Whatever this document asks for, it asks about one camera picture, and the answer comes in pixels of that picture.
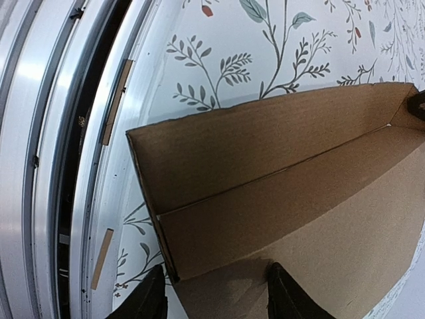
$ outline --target brown strip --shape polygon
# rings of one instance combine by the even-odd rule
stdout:
[[[100,273],[102,272],[102,269],[104,267],[106,254],[108,253],[109,245],[111,244],[112,235],[114,234],[114,231],[112,229],[106,229],[104,241],[102,243],[102,246],[100,247],[98,262],[96,263],[96,268],[93,272],[93,278],[92,278],[92,289],[96,290],[98,288],[98,283],[100,279]]]
[[[109,145],[112,128],[114,127],[115,118],[117,116],[118,106],[120,105],[121,96],[125,91],[127,77],[131,70],[132,65],[133,65],[132,60],[126,60],[124,62],[124,67],[122,68],[121,77],[120,77],[120,80],[118,81],[118,85],[114,93],[114,99],[112,100],[111,112],[109,114],[108,121],[106,122],[104,138],[102,140],[103,145]]]

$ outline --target floral pattern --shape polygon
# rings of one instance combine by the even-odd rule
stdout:
[[[425,86],[425,0],[182,0],[181,14],[164,52],[149,122],[326,86]],[[141,193],[131,200],[114,308],[163,263]],[[366,319],[386,316],[424,241],[422,231],[412,266]]]

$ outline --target cardboard box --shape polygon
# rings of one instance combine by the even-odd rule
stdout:
[[[281,263],[338,319],[407,271],[425,216],[425,123],[412,84],[288,94],[128,132],[190,318],[267,318]]]

